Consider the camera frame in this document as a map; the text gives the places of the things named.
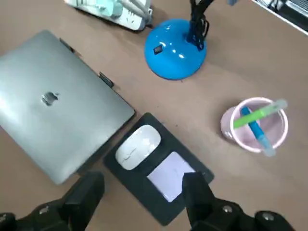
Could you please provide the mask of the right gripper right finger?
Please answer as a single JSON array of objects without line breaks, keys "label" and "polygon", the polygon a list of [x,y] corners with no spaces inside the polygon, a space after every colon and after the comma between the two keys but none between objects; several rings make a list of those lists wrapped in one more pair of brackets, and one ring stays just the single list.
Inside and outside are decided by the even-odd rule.
[{"label": "right gripper right finger", "polygon": [[234,202],[216,198],[201,172],[185,173],[182,197],[192,231],[293,231],[292,225],[273,211],[247,215]]}]

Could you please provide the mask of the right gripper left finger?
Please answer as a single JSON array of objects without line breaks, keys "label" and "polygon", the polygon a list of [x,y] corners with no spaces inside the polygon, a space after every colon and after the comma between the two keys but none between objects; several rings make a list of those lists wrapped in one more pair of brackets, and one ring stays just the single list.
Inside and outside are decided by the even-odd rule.
[{"label": "right gripper left finger", "polygon": [[60,199],[37,206],[27,216],[0,214],[2,231],[84,231],[104,194],[104,176],[90,171]]}]

